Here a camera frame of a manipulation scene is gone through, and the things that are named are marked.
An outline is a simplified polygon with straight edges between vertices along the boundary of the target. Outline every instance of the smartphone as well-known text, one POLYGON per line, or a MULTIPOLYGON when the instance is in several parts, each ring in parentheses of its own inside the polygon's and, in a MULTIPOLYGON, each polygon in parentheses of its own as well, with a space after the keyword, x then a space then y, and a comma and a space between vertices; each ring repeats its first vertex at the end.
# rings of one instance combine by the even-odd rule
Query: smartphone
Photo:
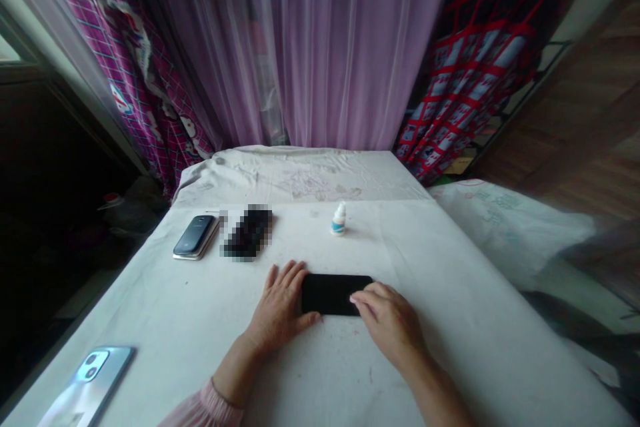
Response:
POLYGON ((271 210, 252 209, 249 206, 222 247, 222 254, 245 262, 253 260, 268 241, 272 217, 271 210))
POLYGON ((98 347, 89 352, 38 427, 97 425, 134 351, 133 347, 98 347))
POLYGON ((371 282, 373 279, 369 276, 308 274, 302 281, 302 312, 359 316, 349 296, 371 282))
POLYGON ((199 260, 218 230, 220 219, 214 216, 197 216, 182 234, 173 248, 173 258, 199 260))

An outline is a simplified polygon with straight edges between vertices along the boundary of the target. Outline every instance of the hello kitty print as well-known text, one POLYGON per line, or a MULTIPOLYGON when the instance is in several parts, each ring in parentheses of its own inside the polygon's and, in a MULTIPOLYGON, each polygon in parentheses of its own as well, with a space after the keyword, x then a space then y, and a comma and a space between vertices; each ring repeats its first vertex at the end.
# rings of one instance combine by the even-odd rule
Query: hello kitty print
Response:
POLYGON ((188 166, 213 148, 143 0, 67 0, 109 80, 130 138, 171 197, 188 166))

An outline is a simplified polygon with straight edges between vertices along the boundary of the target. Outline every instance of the person's left hand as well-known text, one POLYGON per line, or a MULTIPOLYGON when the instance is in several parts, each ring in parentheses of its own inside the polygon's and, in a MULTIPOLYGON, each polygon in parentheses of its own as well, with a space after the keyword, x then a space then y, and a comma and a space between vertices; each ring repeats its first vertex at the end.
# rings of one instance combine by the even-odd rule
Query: person's left hand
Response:
POLYGON ((277 266, 269 270, 262 298, 244 333, 261 354, 266 355, 282 347, 320 320, 318 312, 302 316, 295 312, 295 302, 308 273, 305 263, 296 264, 295 260, 289 260, 279 274, 277 266))

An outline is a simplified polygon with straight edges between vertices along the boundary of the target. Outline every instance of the silver smartphone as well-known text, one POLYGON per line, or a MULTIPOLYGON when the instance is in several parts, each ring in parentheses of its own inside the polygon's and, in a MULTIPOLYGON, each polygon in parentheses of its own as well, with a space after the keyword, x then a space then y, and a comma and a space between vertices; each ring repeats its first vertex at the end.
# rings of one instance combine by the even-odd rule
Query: silver smartphone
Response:
POLYGON ((97 425, 134 351, 133 347, 98 347, 89 352, 38 427, 97 425))

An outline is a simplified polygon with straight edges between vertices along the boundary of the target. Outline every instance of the dropper bottle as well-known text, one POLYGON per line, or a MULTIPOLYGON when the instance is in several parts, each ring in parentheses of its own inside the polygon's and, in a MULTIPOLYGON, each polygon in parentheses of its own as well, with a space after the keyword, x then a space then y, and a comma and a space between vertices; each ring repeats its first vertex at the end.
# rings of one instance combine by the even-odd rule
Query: dropper bottle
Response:
POLYGON ((331 223, 331 233, 335 236, 341 236, 345 233, 345 222, 347 221, 347 205, 340 202, 338 208, 333 214, 333 222, 331 223))

